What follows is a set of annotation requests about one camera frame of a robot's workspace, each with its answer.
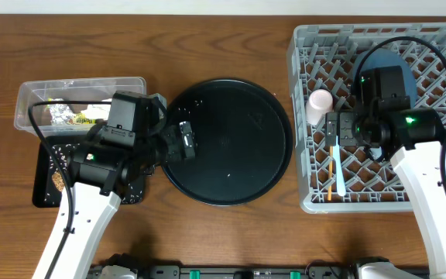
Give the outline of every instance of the green led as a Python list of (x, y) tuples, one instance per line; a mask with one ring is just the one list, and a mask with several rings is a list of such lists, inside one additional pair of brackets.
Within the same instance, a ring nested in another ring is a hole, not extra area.
[(406, 117), (406, 122), (407, 122), (407, 124), (411, 124), (412, 122), (416, 122), (416, 119), (414, 119), (412, 117)]

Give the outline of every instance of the wood grain surface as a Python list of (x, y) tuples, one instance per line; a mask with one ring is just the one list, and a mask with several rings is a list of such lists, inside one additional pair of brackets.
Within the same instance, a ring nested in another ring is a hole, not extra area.
[[(407, 17), (0, 15), (0, 278), (31, 277), (56, 208), (31, 202), (39, 141), (13, 127), (24, 81), (144, 77), (168, 102), (209, 78), (254, 81), (293, 122), (286, 47), (301, 24), (441, 22)], [(180, 193), (158, 169), (145, 201), (125, 205), (94, 263), (131, 253), (145, 264), (305, 266), (384, 256), (426, 266), (412, 213), (309, 215), (299, 207), (295, 158), (271, 191), (247, 205), (214, 207)]]

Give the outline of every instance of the transparent bin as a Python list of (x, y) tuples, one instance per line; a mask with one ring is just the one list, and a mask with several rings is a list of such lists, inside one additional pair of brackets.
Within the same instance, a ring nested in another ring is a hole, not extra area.
[[(378, 164), (362, 148), (342, 147), (341, 167), (347, 194), (336, 194), (335, 176), (324, 142), (324, 120), (307, 122), (304, 104), (316, 89), (326, 89), (334, 110), (351, 109), (350, 84), (357, 56), (395, 36), (415, 36), (436, 46), (446, 58), (446, 22), (298, 26), (287, 51), (290, 97), (295, 124), (295, 158), (300, 207), (308, 213), (407, 212), (409, 198), (389, 162)], [(446, 72), (436, 55), (419, 43), (397, 41), (383, 48), (397, 53), (416, 78), (416, 107), (433, 108), (446, 124)], [(327, 201), (332, 186), (332, 201)]]
[[(62, 98), (66, 101), (102, 101), (112, 98), (117, 90), (146, 94), (146, 81), (141, 77), (101, 77), (56, 81), (27, 81), (20, 86), (16, 101), (15, 128), (36, 135), (30, 125), (27, 110), (32, 104), (48, 99)], [(87, 108), (87, 105), (70, 105), (74, 111)], [(51, 125), (51, 114), (45, 105), (35, 107), (34, 118), (44, 136), (85, 134), (93, 126)]]

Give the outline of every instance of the dish rack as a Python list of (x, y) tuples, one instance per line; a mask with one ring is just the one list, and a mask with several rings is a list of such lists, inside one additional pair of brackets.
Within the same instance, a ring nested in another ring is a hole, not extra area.
[[(361, 148), (342, 147), (341, 166), (347, 195), (336, 194), (335, 180), (328, 179), (332, 160), (324, 142), (324, 119), (317, 126), (307, 122), (304, 104), (310, 93), (326, 89), (334, 110), (352, 109), (352, 69), (356, 57), (377, 43), (395, 36), (415, 36), (435, 45), (446, 58), (446, 22), (298, 26), (287, 51), (290, 97), (295, 124), (295, 158), (300, 207), (308, 213), (407, 212), (407, 194), (389, 162), (378, 164)], [(398, 53), (417, 81), (416, 107), (433, 108), (446, 124), (446, 72), (425, 46), (398, 41), (384, 48)], [(327, 201), (332, 186), (332, 201)]]

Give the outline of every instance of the white wall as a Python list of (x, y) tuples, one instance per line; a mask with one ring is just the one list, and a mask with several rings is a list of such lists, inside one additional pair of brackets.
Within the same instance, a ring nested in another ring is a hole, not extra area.
[(446, 0), (0, 0), (0, 13), (446, 16)]

